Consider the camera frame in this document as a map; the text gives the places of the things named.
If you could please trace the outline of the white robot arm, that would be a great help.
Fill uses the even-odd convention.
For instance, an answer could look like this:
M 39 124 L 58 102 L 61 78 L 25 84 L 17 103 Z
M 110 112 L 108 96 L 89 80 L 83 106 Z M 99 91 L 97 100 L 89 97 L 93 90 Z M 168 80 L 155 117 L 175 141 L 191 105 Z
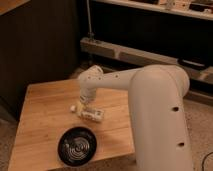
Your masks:
M 190 81 L 175 65 L 149 65 L 105 74 L 95 65 L 78 76 L 80 101 L 99 88 L 128 92 L 138 171 L 194 171 L 183 98 Z

